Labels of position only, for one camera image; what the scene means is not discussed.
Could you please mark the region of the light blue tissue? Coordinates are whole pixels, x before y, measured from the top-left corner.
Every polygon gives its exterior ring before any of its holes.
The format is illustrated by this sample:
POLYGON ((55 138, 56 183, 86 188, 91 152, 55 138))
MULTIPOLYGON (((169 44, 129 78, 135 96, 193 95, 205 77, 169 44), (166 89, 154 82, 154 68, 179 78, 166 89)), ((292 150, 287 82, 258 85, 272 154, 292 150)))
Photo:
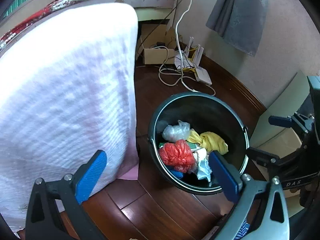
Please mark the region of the light blue tissue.
POLYGON ((198 180, 206 179, 209 183, 211 182, 211 173, 212 170, 209 166, 209 162, 207 159, 202 159, 198 163, 197 168, 197 178, 198 180))

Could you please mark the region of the white tissue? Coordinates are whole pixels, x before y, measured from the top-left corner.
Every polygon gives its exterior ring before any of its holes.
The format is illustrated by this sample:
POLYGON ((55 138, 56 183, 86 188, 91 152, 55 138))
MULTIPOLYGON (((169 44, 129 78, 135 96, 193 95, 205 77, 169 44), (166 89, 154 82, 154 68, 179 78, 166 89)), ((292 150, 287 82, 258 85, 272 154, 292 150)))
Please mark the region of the white tissue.
POLYGON ((205 148, 200 148, 193 152, 193 156, 198 165, 201 161, 207 159, 207 150, 205 148))

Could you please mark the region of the green white milk carton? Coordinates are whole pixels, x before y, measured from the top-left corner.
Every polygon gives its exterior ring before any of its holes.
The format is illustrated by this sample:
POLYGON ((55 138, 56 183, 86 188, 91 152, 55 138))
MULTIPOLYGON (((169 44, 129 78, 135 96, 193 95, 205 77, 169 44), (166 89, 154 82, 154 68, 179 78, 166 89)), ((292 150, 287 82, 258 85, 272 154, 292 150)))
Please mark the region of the green white milk carton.
MULTIPOLYGON (((199 147, 197 144, 192 143, 192 142, 187 142, 187 144, 189 145, 189 147, 190 147, 191 149, 196 149, 196 148, 199 147)), ((159 144, 159 148, 163 147, 164 145, 165 145, 165 142, 161 142, 161 143, 159 144)))

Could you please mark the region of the blue cloth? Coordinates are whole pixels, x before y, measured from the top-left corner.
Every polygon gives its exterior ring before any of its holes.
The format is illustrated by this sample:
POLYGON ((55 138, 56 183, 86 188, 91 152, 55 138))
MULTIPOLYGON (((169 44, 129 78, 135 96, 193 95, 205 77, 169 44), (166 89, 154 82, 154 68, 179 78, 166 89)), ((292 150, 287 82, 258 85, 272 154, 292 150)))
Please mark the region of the blue cloth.
POLYGON ((171 174, 173 176, 175 176, 177 179, 182 179, 183 176, 184 176, 184 173, 183 172, 180 172, 180 171, 177 171, 174 169, 174 167, 172 166, 166 166, 166 168, 171 172, 171 174))

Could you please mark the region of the red plastic bag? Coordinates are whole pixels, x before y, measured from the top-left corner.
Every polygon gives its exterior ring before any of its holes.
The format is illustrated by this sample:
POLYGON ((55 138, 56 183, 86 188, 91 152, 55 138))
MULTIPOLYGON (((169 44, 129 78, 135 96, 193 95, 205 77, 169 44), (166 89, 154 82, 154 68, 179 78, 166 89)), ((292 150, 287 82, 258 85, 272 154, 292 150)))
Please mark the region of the red plastic bag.
POLYGON ((159 149, 163 163, 182 173, 188 172, 196 163, 190 146, 183 139, 175 143, 166 142, 159 149))

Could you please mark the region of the clear plastic bag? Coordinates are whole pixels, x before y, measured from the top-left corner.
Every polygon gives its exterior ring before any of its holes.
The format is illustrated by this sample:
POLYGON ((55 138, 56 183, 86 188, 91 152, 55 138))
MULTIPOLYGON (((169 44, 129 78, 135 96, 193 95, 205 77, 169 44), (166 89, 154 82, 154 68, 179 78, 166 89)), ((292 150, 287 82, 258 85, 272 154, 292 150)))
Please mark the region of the clear plastic bag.
POLYGON ((164 140, 169 142, 176 142, 178 140, 187 140, 190 135, 190 124, 178 120, 177 125, 168 125, 162 132, 164 140))

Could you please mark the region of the yellow cloth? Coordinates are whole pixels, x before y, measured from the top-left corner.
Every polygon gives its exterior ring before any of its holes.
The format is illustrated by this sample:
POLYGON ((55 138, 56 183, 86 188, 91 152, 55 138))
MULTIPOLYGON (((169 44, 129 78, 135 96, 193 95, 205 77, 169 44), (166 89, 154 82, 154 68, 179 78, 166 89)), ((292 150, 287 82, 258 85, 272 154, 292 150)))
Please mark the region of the yellow cloth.
POLYGON ((199 146, 201 148, 205 148, 208 153, 217 151, 221 155, 224 155, 228 152, 228 145, 226 142, 219 135, 213 132, 204 132, 198 134, 192 129, 187 141, 199 144, 199 146))

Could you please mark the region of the black round trash bin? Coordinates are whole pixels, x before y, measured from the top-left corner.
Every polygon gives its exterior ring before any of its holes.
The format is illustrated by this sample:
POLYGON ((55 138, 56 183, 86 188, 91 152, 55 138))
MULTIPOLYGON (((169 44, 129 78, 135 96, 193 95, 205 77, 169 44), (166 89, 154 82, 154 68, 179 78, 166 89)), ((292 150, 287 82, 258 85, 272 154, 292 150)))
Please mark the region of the black round trash bin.
POLYGON ((198 195, 222 192, 209 155, 216 151, 243 173, 249 148, 247 128, 220 99, 185 92, 163 101, 149 123, 150 155, 161 175, 179 189, 198 195))

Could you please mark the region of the grey curtain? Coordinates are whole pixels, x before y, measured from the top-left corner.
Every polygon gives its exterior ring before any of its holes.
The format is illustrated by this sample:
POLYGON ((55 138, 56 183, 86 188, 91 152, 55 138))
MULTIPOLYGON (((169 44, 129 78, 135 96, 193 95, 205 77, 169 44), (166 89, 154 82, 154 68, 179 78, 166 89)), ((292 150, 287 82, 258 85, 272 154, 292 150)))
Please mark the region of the grey curtain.
POLYGON ((206 26, 227 44, 255 56, 267 9, 268 0, 217 0, 206 26))

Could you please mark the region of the white router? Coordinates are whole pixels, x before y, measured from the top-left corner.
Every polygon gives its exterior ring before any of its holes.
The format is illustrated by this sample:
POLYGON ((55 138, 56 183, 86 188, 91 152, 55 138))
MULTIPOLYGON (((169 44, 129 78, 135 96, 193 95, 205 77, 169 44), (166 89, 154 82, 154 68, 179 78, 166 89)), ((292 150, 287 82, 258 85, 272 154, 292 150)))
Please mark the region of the white router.
POLYGON ((207 86, 212 85, 211 78, 206 69, 200 66, 200 61, 203 55, 204 48, 198 44, 192 48, 194 38, 189 37, 189 42, 185 49, 177 52, 174 59, 174 64, 178 70, 191 70, 195 74, 195 79, 198 82, 204 83, 207 86))

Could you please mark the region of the pink cloth covered table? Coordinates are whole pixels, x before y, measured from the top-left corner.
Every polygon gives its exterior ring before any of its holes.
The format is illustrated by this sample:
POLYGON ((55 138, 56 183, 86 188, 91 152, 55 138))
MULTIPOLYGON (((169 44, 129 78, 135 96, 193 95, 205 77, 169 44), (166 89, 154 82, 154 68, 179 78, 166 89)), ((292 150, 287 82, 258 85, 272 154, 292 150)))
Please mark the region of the pink cloth covered table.
POLYGON ((138 163, 137 31, 130 5, 88 5, 50 17, 1 56, 1 214, 13 232, 37 178, 61 179, 103 150, 97 193, 138 163))

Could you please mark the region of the cardboard box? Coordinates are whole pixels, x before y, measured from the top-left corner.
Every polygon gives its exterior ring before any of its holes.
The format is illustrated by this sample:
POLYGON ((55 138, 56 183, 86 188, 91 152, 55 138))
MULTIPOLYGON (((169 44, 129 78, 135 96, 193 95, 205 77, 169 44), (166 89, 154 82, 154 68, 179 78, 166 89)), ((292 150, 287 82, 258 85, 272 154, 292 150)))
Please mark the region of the cardboard box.
POLYGON ((176 50, 175 29, 165 24, 141 25, 141 35, 137 40, 136 62, 144 65, 174 64, 176 50))

